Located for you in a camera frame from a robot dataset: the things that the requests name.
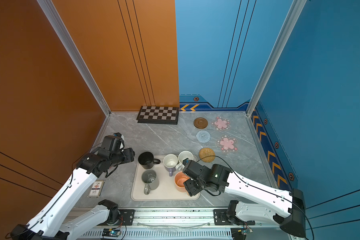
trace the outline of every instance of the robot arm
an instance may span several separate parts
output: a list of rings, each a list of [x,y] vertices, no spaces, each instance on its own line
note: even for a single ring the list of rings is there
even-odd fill
[[[62,225],[81,195],[103,172],[106,172],[106,177],[108,177],[114,171],[109,174],[110,167],[132,162],[134,156],[135,152],[132,148],[124,149],[124,141],[120,133],[104,137],[101,147],[81,158],[72,175],[48,204],[27,225],[17,225],[13,229],[10,233],[12,239],[74,240],[100,223],[107,220],[117,221],[118,205],[109,200],[103,200],[88,213]]]
[[[305,237],[305,217],[302,212],[305,211],[305,203],[300,190],[293,189],[289,192],[274,189],[219,164],[214,164],[210,169],[188,159],[184,160],[183,164],[183,173],[191,178],[184,182],[190,196],[202,190],[220,191],[245,197],[265,207],[262,216],[258,215],[259,211],[254,211],[257,215],[252,215],[244,203],[231,201],[227,211],[230,223],[243,225],[249,220],[269,219],[278,223],[283,231],[293,236]]]

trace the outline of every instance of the yellow chevron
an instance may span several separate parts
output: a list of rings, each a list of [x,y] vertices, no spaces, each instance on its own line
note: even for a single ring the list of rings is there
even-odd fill
[[[277,185],[280,187],[280,180],[285,182],[285,184],[288,184],[287,181],[280,175],[277,175]]]
[[[189,104],[185,104],[182,108],[180,108],[182,111],[186,112],[185,108],[188,107]]]
[[[270,156],[270,155],[276,157],[273,152],[268,151],[268,162],[269,162],[269,156]]]
[[[262,135],[267,136],[267,135],[265,134],[265,132],[260,131],[260,142],[261,142],[261,136],[262,136]]]
[[[193,107],[191,108],[191,110],[194,111],[194,112],[196,112],[195,108],[196,108],[198,105],[199,105],[199,104],[196,104],[195,106],[193,106]]]
[[[262,125],[260,123],[256,123],[256,132],[259,132],[259,127],[262,127]]]
[[[279,166],[279,165],[277,165],[276,163],[272,163],[272,172],[273,172],[273,174],[275,174],[275,167],[277,167],[278,169],[280,169],[281,170],[281,167]]]
[[[253,116],[253,125],[254,125],[254,119],[255,119],[255,118],[259,119],[258,116]]]

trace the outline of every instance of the tray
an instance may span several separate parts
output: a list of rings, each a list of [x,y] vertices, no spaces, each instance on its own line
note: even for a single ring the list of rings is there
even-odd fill
[[[135,179],[133,182],[131,198],[135,201],[158,201],[158,200],[196,200],[199,198],[200,193],[190,197],[187,192],[179,192],[175,187],[175,175],[179,171],[175,171],[172,177],[169,176],[169,172],[165,169],[163,159],[165,156],[154,156],[159,159],[160,164],[155,164],[153,169],[158,176],[159,186],[155,190],[151,190],[148,195],[144,194],[145,184],[141,180],[141,175],[145,169],[137,164]]]

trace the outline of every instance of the marble tabletop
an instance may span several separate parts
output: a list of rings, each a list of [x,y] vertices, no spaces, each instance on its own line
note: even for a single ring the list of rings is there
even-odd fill
[[[119,204],[119,207],[227,207],[231,200],[253,203],[248,199],[226,193],[213,197],[205,191],[202,191],[200,197],[196,200],[134,201],[131,199],[131,191],[138,164],[137,158],[145,151],[150,151],[154,155],[178,155],[180,152],[187,150],[198,156],[198,152],[202,148],[209,147],[241,175],[271,186],[250,128],[245,120],[245,113],[229,111],[179,113],[177,125],[137,123],[136,117],[137,112],[112,113],[103,135],[104,137],[120,132],[124,136],[125,147],[132,147],[136,153],[134,162],[120,165],[108,178],[105,178],[103,173],[99,177],[100,180],[105,180],[100,197],[88,197],[89,189],[87,189],[75,207],[94,207],[103,199],[111,200]],[[206,118],[209,122],[208,126],[203,129],[211,135],[210,141],[206,143],[201,143],[196,138],[197,132],[201,129],[196,128],[193,121],[199,117]],[[211,124],[212,121],[216,121],[217,117],[229,119],[230,129],[221,132],[217,131],[215,126]],[[221,148],[216,145],[216,141],[221,139],[222,135],[236,139],[236,152],[223,153]],[[207,167],[211,167],[212,164],[225,165],[218,158],[211,163],[202,161],[199,163],[203,163]]]

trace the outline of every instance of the gray mug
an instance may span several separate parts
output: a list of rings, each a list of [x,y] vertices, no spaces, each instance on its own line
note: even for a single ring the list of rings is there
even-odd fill
[[[157,174],[154,170],[148,169],[141,175],[141,180],[145,183],[144,194],[148,195],[151,190],[155,190],[158,187],[159,181]]]

